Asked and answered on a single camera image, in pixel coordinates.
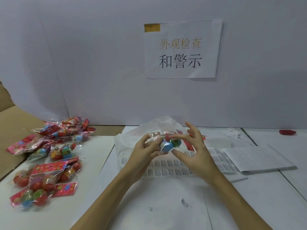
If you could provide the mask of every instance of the hand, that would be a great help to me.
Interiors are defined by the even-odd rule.
[[[191,123],[186,122],[189,135],[170,135],[171,139],[183,139],[189,142],[196,149],[194,157],[189,157],[182,152],[173,149],[172,153],[181,160],[186,166],[193,171],[197,176],[204,179],[208,184],[212,185],[215,178],[222,175],[216,164],[214,163],[200,131],[194,127]]]
[[[162,138],[158,137],[155,141],[146,143],[149,138],[150,135],[146,134],[136,143],[127,164],[121,170],[121,173],[125,173],[130,179],[131,184],[141,178],[152,159],[160,153],[159,145]]]

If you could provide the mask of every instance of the left hand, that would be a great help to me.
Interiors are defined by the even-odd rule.
[[[159,137],[155,141],[146,143],[149,138],[150,135],[146,134],[136,143],[127,164],[121,170],[121,173],[128,177],[131,184],[141,178],[152,159],[160,153],[159,145],[162,138]]]

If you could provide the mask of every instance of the forearm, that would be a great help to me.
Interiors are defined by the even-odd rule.
[[[221,197],[240,230],[272,230],[224,175],[218,176],[212,187]]]
[[[105,230],[130,186],[125,173],[120,172],[71,230]]]

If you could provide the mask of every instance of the right hand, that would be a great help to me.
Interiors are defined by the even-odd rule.
[[[181,160],[186,166],[193,171],[197,176],[204,179],[209,185],[213,185],[214,181],[220,175],[223,175],[214,163],[200,131],[194,127],[191,123],[185,122],[190,128],[188,129],[189,135],[170,135],[170,139],[183,139],[189,142],[196,149],[196,154],[193,157],[189,157],[182,152],[173,149],[172,153]]]

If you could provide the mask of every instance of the yellow tape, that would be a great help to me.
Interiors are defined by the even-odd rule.
[[[159,32],[160,24],[144,24],[145,32]]]

